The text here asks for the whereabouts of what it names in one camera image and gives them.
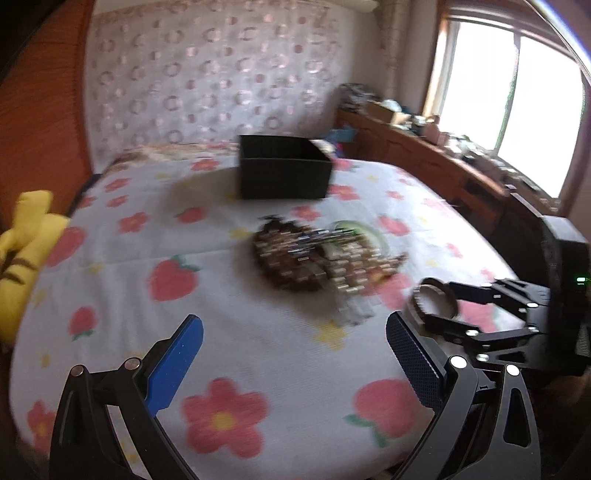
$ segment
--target screw head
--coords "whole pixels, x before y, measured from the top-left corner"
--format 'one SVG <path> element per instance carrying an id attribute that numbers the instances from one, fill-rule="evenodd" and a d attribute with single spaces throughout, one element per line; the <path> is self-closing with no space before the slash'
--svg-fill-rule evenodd
<path id="1" fill-rule="evenodd" d="M 507 365 L 506 370 L 507 373 L 513 377 L 517 377 L 519 375 L 519 368 L 517 368 L 515 365 Z"/>
<path id="2" fill-rule="evenodd" d="M 459 355 L 451 357 L 449 359 L 449 362 L 456 368 L 466 368 L 468 365 L 468 362 L 466 362 L 466 359 L 462 356 L 459 356 Z"/>
<path id="3" fill-rule="evenodd" d="M 75 365 L 72 367 L 72 370 L 70 370 L 70 375 L 73 377 L 79 377 L 82 375 L 83 371 L 84 367 L 82 365 Z"/>
<path id="4" fill-rule="evenodd" d="M 132 358 L 128 358 L 125 363 L 124 363 L 124 367 L 126 370 L 135 370 L 136 368 L 139 367 L 141 361 L 139 360 L 139 358 L 136 357 L 132 357 Z"/>

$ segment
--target small container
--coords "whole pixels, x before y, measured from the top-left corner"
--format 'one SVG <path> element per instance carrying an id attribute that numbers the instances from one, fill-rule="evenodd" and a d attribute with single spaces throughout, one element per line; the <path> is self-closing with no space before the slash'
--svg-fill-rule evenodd
<path id="1" fill-rule="evenodd" d="M 325 198 L 332 167 L 332 160 L 307 138 L 240 136 L 243 199 Z"/>

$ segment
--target bed sheet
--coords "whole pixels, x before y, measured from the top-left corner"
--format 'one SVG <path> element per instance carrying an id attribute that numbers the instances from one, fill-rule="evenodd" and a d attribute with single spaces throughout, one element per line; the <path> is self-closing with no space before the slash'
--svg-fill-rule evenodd
<path id="1" fill-rule="evenodd" d="M 48 452 L 73 365 L 92 371 L 142 357 L 190 313 L 204 343 L 158 419 L 202 480 L 361 480 L 404 459 L 432 412 L 420 405 L 385 339 L 423 277 L 479 284 L 512 275 L 453 209 L 406 172 L 335 160 L 319 201 L 240 201 L 236 152 L 213 146 L 181 160 L 119 166 L 73 216 L 39 276 L 13 357 L 20 435 Z M 372 300 L 375 316 L 338 326 L 322 293 L 274 290 L 249 253 L 265 215 L 328 226 L 359 220 L 385 235 L 401 272 Z M 519 321 L 462 304 L 484 331 Z M 122 447 L 147 478 L 122 421 Z"/>

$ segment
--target pile of objects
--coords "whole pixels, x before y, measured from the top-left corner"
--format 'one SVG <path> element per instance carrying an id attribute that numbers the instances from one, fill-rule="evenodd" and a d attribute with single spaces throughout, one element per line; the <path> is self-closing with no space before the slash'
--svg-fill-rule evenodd
<path id="1" fill-rule="evenodd" d="M 265 219 L 269 221 L 254 234 L 252 250 L 266 278 L 291 291 L 332 291 L 339 310 L 354 317 L 369 317 L 373 311 L 366 301 L 352 297 L 396 275 L 407 257 L 385 257 L 357 229 L 317 229 L 276 216 Z"/>

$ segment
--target yellow plush toy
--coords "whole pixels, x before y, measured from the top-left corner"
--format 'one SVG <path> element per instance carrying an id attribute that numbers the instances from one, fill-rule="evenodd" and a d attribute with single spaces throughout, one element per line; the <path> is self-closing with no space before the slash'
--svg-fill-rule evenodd
<path id="1" fill-rule="evenodd" d="M 69 218 L 47 213 L 51 192 L 21 193 L 12 229 L 0 236 L 0 340 L 14 345 L 39 271 Z"/>

